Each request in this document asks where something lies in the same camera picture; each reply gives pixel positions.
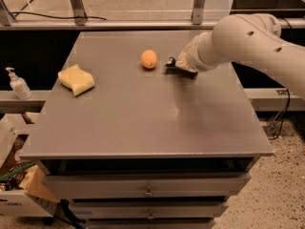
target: box of items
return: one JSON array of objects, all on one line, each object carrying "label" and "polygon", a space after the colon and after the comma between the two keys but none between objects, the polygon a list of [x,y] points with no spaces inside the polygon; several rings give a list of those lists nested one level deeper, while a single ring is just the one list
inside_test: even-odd
[{"label": "box of items", "polygon": [[55,213],[59,199],[42,184],[43,172],[19,157],[38,115],[5,114],[0,120],[0,215],[52,217]]}]

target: yellow sponge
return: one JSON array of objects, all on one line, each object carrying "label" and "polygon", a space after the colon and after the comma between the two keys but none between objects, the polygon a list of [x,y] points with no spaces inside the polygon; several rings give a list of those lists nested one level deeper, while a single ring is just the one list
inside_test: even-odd
[{"label": "yellow sponge", "polygon": [[74,96],[94,87],[94,79],[90,73],[79,69],[78,65],[71,66],[58,73],[61,84],[72,89]]}]

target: orange ball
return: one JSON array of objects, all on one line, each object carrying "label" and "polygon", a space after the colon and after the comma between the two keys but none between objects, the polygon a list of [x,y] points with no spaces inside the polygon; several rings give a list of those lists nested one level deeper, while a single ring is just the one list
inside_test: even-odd
[{"label": "orange ball", "polygon": [[153,69],[156,66],[157,56],[153,50],[146,50],[141,55],[141,64],[147,69]]}]

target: white robotic arm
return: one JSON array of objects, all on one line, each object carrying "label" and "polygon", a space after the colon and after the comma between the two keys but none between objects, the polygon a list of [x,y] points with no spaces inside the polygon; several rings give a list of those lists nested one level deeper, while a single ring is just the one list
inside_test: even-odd
[{"label": "white robotic arm", "polygon": [[270,14],[236,14],[196,36],[176,60],[186,71],[208,71],[225,62],[257,69],[305,99],[305,48],[279,38]]}]

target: white bottle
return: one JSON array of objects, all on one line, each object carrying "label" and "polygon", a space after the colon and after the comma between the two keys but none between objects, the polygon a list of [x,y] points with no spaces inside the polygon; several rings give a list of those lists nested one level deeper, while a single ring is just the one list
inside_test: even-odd
[{"label": "white bottle", "polygon": [[27,82],[23,78],[18,77],[15,73],[12,72],[14,68],[7,67],[6,70],[9,72],[10,86],[16,92],[18,97],[20,99],[30,98],[32,93],[27,85]]}]

